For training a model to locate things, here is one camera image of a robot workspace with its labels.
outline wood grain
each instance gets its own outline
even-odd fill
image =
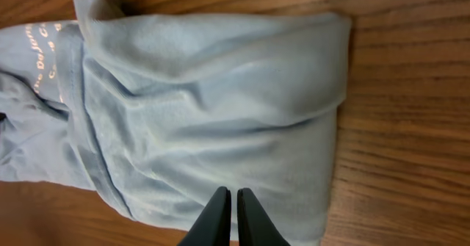
[[[129,15],[335,10],[354,19],[323,245],[470,245],[470,0],[123,0]],[[71,0],[0,0],[0,27],[74,18]],[[175,245],[92,192],[0,184],[6,245]]]

